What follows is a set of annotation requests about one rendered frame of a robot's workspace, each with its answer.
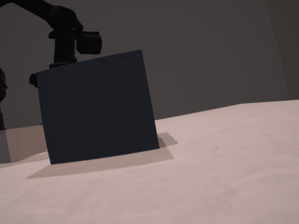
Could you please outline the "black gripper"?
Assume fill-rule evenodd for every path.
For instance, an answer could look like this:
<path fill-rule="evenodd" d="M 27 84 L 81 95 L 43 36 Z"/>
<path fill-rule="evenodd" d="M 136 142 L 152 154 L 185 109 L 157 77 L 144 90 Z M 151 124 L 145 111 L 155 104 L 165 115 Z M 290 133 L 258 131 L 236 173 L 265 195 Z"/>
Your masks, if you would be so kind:
<path fill-rule="evenodd" d="M 75 53 L 72 51 L 64 50 L 64 51 L 55 52 L 55 55 L 54 55 L 54 59 L 59 58 L 59 62 L 66 61 L 66 57 L 75 58 Z M 30 82 L 30 84 L 34 85 L 35 87 L 38 87 L 36 78 L 37 78 L 36 73 L 31 74 L 29 82 Z"/>

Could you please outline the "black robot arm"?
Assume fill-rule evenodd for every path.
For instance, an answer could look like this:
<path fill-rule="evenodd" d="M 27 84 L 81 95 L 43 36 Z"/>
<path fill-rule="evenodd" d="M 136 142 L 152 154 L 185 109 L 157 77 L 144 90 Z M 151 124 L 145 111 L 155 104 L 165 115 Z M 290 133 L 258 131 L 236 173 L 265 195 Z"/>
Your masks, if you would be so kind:
<path fill-rule="evenodd" d="M 100 54 L 102 40 L 99 32 L 83 32 L 84 27 L 72 9 L 51 5 L 44 0 L 0 0 L 0 7 L 12 2 L 44 19 L 54 29 L 48 38 L 55 39 L 55 52 L 66 50 L 75 53 L 76 40 L 76 50 L 80 54 Z M 61 62 L 59 58 L 54 59 L 49 69 L 76 62 L 77 58 L 71 57 L 66 57 L 66 61 Z M 5 74 L 0 68 L 0 103 L 5 98 L 6 88 L 8 89 Z"/>

